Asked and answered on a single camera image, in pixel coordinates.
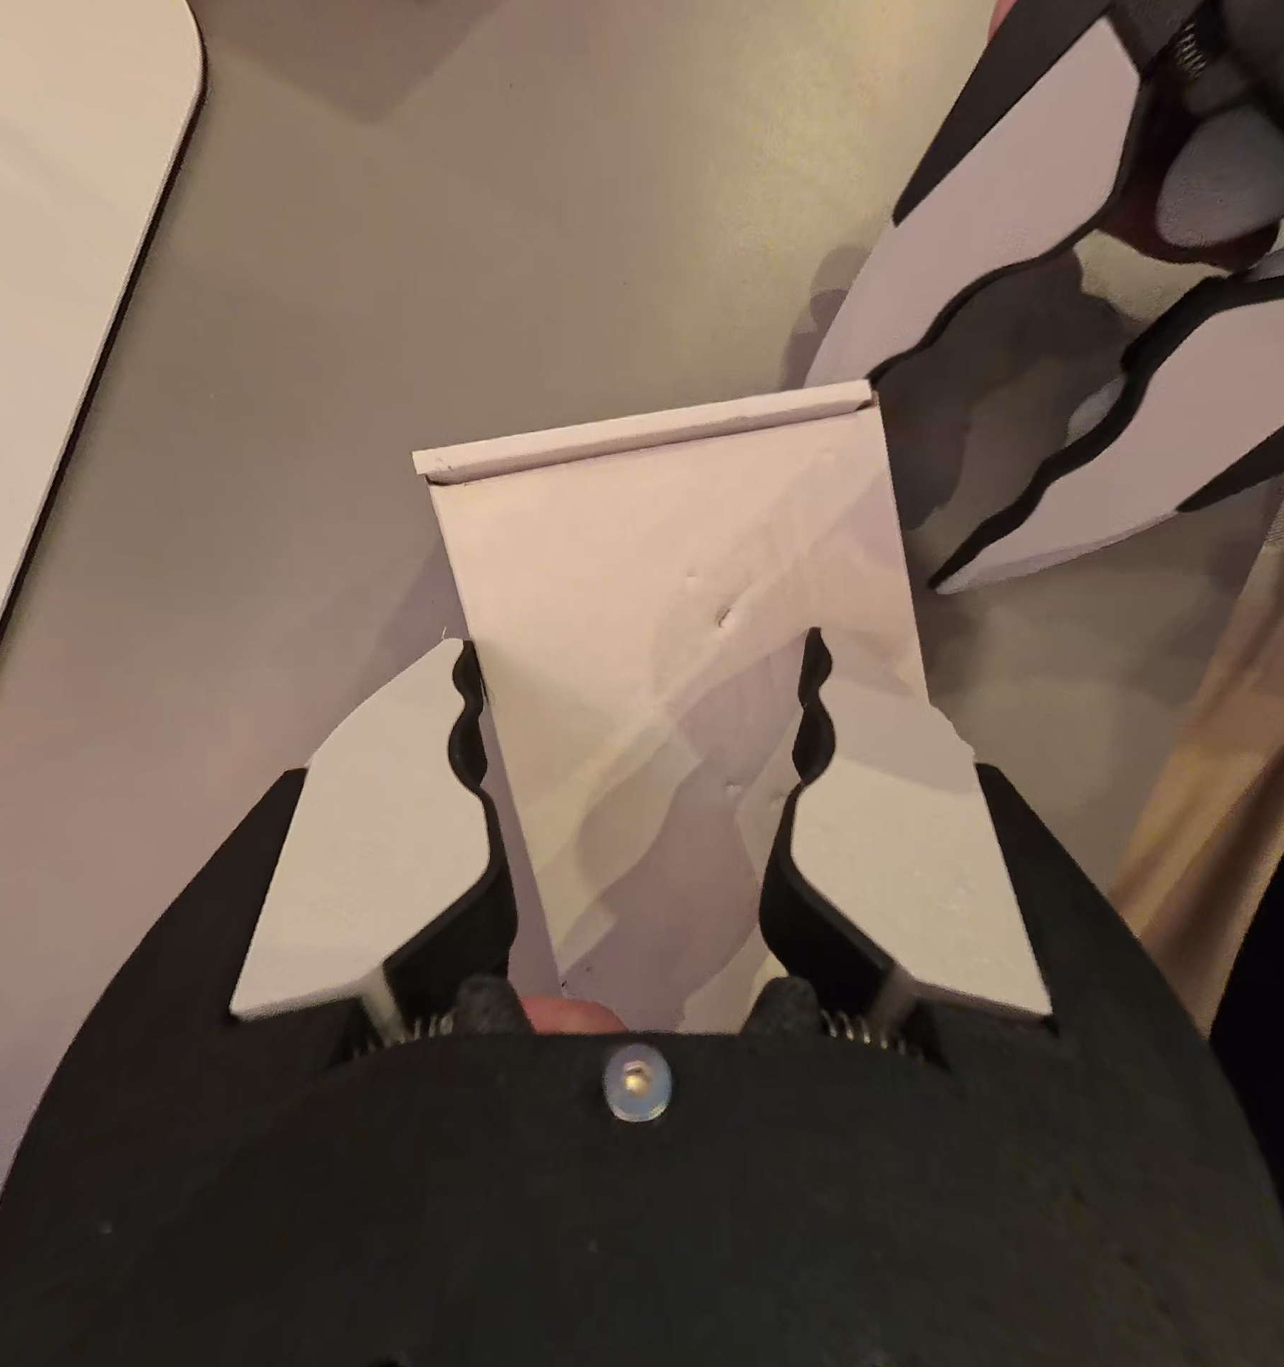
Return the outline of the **white cardboard box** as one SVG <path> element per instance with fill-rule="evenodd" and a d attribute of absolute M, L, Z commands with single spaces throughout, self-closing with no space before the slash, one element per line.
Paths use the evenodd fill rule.
<path fill-rule="evenodd" d="M 927 694 L 877 396 L 823 384 L 412 454 L 562 991 L 736 1027 L 807 632 Z"/>

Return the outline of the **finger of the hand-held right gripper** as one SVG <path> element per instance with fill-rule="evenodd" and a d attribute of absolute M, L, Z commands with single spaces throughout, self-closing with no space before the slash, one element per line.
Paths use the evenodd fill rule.
<path fill-rule="evenodd" d="M 1205 280 L 1123 356 L 1095 426 L 930 577 L 957 594 L 1138 536 L 1284 473 L 1284 275 Z"/>
<path fill-rule="evenodd" d="M 807 386 L 870 379 L 927 345 L 974 288 L 1067 246 L 1112 197 L 1140 76 L 1099 18 L 874 244 Z"/>

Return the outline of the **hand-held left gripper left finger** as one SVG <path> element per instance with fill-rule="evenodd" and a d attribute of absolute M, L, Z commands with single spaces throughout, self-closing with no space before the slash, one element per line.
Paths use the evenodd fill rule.
<path fill-rule="evenodd" d="M 231 1014 L 355 1003 L 382 1042 L 454 1031 L 461 984 L 505 978 L 516 900 L 484 791 L 484 689 L 444 640 L 367 698 L 303 772 Z"/>

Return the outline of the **beige cloth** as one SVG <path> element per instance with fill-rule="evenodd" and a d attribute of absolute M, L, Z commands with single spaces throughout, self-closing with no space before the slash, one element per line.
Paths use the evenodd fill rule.
<path fill-rule="evenodd" d="M 1203 1037 L 1282 857 L 1284 502 L 1110 893 Z"/>

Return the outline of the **white board with dark edge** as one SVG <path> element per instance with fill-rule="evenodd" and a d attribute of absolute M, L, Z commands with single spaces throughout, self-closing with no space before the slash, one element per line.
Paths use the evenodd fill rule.
<path fill-rule="evenodd" d="M 189 4 L 0 2 L 0 632 L 204 87 Z"/>

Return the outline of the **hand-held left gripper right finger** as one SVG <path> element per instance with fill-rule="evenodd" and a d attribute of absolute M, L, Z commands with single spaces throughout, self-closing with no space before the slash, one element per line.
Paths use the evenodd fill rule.
<path fill-rule="evenodd" d="M 957 728 L 855 632 L 807 632 L 798 702 L 758 929 L 823 1029 L 908 1031 L 932 1004 L 1044 1023 L 1049 991 Z"/>

